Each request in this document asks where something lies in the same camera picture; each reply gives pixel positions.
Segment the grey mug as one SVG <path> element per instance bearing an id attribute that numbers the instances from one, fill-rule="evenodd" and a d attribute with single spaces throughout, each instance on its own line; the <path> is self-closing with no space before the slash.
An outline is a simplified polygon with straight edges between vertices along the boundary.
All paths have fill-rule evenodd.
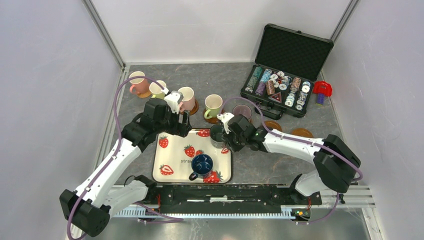
<path id="1" fill-rule="evenodd" d="M 224 140 L 224 127 L 221 124 L 215 124 L 210 128 L 209 136 L 211 145 L 216 149 L 223 149 L 226 147 Z"/>

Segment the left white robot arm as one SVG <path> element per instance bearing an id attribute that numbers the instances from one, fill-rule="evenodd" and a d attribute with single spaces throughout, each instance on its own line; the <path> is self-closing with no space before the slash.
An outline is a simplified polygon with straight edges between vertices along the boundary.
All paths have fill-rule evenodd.
<path id="1" fill-rule="evenodd" d="M 138 201 L 153 203 L 157 190 L 134 180 L 119 190 L 111 191 L 123 171 L 132 163 L 148 145 L 153 143 L 158 134 L 168 133 L 186 137 L 192 129 L 189 111 L 183 111 L 182 122 L 179 121 L 182 98 L 176 93 L 164 99 L 149 99 L 142 113 L 124 126 L 119 133 L 111 152 L 95 171 L 75 190 L 64 190 L 59 197 L 62 211 L 67 220 L 67 237 L 72 240 L 71 227 L 75 226 L 85 235 L 95 237 L 107 226 L 110 218 L 129 205 Z"/>

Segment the light cork coaster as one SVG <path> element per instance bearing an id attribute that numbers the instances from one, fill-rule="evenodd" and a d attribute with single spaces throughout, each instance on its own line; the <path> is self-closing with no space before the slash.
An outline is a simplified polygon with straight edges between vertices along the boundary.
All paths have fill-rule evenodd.
<path id="1" fill-rule="evenodd" d="M 144 93 L 137 93 L 136 94 L 139 98 L 148 98 L 149 96 L 151 96 L 152 95 L 152 93 L 150 92 L 150 91 L 146 91 L 146 92 L 144 92 Z"/>

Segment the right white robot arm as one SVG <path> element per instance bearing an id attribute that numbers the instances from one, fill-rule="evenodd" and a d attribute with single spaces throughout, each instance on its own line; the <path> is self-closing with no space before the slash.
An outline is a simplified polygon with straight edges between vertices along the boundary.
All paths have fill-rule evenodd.
<path id="1" fill-rule="evenodd" d="M 252 151 L 276 153 L 295 157 L 313 164 L 315 169 L 302 174 L 292 183 L 289 199 L 302 204 L 309 196 L 330 189 L 345 194 L 350 185 L 363 177 L 361 161 L 338 136 L 308 138 L 270 130 L 267 126 L 255 127 L 243 115 L 226 112 L 218 115 L 223 127 L 223 139 L 232 152 L 244 147 Z"/>

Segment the pale pink mug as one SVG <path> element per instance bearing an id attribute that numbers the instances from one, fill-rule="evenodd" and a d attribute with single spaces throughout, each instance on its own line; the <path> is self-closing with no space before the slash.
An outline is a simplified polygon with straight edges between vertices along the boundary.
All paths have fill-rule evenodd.
<path id="1" fill-rule="evenodd" d="M 185 86 L 181 87 L 178 92 L 183 96 L 180 103 L 180 111 L 192 111 L 196 105 L 194 90 L 191 87 Z"/>

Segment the light green mug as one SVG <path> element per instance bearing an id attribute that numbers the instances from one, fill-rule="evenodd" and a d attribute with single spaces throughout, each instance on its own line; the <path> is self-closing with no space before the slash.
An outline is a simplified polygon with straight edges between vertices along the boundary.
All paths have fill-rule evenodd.
<path id="1" fill-rule="evenodd" d="M 220 109 L 223 105 L 223 99 L 217 94 L 208 95 L 205 98 L 205 112 L 203 114 L 205 119 L 216 118 L 221 113 Z"/>

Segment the yellow mug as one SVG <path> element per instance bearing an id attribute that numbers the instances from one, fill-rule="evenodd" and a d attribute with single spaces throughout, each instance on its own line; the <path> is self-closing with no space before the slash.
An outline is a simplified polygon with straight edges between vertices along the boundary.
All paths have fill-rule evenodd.
<path id="1" fill-rule="evenodd" d="M 157 80 L 156 82 L 164 88 L 167 87 L 167 84 L 163 80 Z M 149 90 L 152 94 L 152 96 L 151 96 L 152 98 L 158 98 L 158 99 L 162 99 L 162 100 L 165 98 L 165 93 L 162 92 L 162 88 L 160 86 L 158 86 L 155 82 L 152 82 L 150 84 Z"/>

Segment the purple mug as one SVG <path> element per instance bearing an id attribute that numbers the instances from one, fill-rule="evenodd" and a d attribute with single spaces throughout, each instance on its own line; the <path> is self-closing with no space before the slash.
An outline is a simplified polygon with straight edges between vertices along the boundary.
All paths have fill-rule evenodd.
<path id="1" fill-rule="evenodd" d="M 247 105 L 245 105 L 245 104 L 238 104 L 238 105 L 236 105 L 236 106 L 232 109 L 232 114 L 233 114 L 234 116 L 237 116 L 237 115 L 243 115 L 244 117 L 246 117 L 246 118 L 247 118 L 247 120 L 248 120 L 250 123 L 252 123 L 252 122 L 253 122 L 253 120 L 252 120 L 252 115 L 253 115 L 252 110 L 251 110 L 251 108 L 250 108 L 249 106 L 247 106 Z"/>

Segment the dark wooden coaster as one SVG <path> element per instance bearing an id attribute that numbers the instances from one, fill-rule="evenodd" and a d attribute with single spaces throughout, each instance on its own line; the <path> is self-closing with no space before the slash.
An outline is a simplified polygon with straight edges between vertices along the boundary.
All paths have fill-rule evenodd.
<path id="1" fill-rule="evenodd" d="M 276 122 L 276 121 L 273 121 L 273 120 L 266 120 L 266 121 L 264 122 L 264 124 L 265 124 L 265 126 L 266 126 L 269 130 L 277 130 L 277 131 L 279 131 L 279 132 L 282 132 L 282 131 L 283 131 L 283 129 L 282 129 L 282 127 L 281 127 L 281 125 L 280 125 L 278 122 Z"/>
<path id="2" fill-rule="evenodd" d="M 219 123 L 219 119 L 217 117 L 211 117 L 211 118 L 206 118 L 205 114 L 206 114 L 207 109 L 205 108 L 203 110 L 203 118 L 206 122 L 210 123 L 210 124 L 218 124 Z"/>
<path id="3" fill-rule="evenodd" d="M 314 135 L 306 128 L 295 128 L 291 134 L 304 138 L 314 138 Z"/>
<path id="4" fill-rule="evenodd" d="M 195 99 L 194 100 L 194 107 L 193 107 L 193 109 L 190 111 L 190 115 L 192 116 L 192 115 L 194 115 L 195 113 L 197 113 L 198 112 L 198 110 L 199 110 L 199 103 L 198 103 L 198 101 Z"/>

